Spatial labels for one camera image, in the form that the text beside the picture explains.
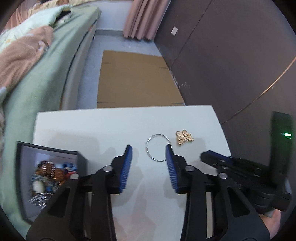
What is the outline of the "person's right hand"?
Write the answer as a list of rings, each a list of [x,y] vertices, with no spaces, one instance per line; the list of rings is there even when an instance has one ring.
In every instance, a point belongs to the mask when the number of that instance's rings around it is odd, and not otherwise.
[[[260,214],[259,216],[268,229],[270,238],[272,239],[280,229],[281,211],[275,209],[271,217],[265,216],[263,214]]]

